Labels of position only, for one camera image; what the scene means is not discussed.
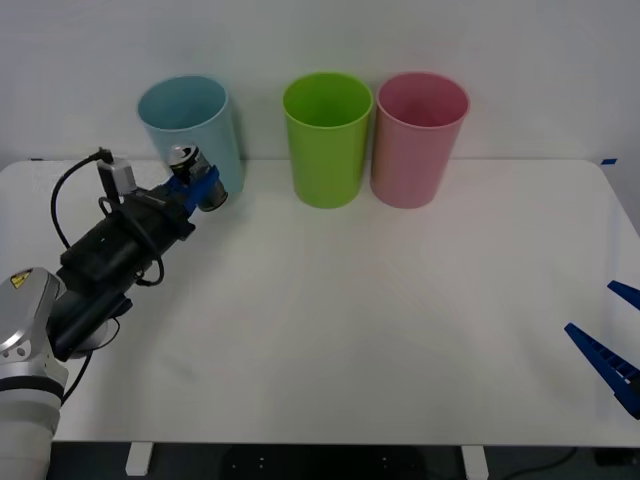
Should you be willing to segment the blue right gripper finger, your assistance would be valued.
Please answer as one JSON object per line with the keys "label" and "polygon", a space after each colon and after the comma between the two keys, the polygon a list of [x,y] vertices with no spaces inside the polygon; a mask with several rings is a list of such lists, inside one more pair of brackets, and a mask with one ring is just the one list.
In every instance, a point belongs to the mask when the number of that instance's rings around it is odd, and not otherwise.
{"label": "blue right gripper finger", "polygon": [[607,288],[621,297],[636,310],[640,310],[640,290],[618,281],[611,281]]}
{"label": "blue right gripper finger", "polygon": [[573,323],[564,328],[587,361],[606,382],[614,397],[639,418],[639,369],[596,341]]}

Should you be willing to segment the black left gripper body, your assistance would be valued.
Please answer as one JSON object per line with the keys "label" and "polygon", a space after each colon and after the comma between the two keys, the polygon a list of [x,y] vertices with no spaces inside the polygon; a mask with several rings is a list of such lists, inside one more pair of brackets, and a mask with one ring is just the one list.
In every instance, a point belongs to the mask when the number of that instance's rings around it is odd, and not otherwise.
{"label": "black left gripper body", "polygon": [[144,279],[151,264],[195,230],[196,204],[168,185],[139,188],[61,255],[59,277],[69,290],[88,294],[103,287],[122,292]]}

